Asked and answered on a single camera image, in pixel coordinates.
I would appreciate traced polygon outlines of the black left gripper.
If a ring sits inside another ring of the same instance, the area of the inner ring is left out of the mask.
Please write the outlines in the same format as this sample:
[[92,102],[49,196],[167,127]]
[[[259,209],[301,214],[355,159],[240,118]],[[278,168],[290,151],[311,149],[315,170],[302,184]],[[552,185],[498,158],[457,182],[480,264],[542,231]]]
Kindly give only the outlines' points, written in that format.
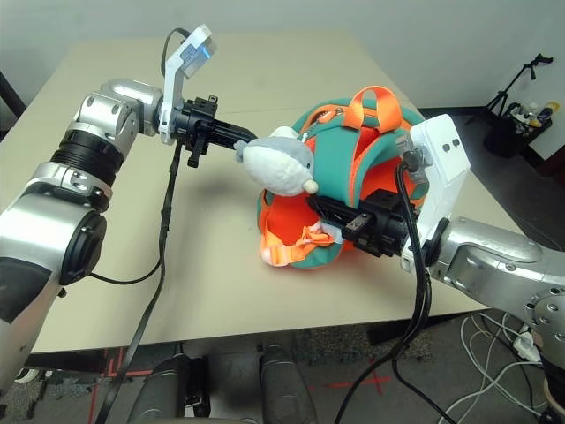
[[198,167],[200,157],[207,153],[209,142],[224,148],[234,148],[238,141],[245,143],[257,138],[250,130],[223,121],[214,121],[218,97],[210,95],[207,99],[196,97],[185,101],[183,108],[175,117],[171,136],[180,141],[191,154],[187,160],[189,167]]

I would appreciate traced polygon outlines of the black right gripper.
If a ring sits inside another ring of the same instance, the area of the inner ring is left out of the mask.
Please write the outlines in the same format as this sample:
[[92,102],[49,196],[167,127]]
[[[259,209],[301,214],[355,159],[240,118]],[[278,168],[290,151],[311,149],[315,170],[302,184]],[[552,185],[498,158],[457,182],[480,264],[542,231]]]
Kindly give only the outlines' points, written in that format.
[[378,189],[359,203],[359,209],[327,196],[310,195],[306,202],[322,220],[343,227],[343,238],[376,257],[400,256],[408,238],[403,202],[398,193]]

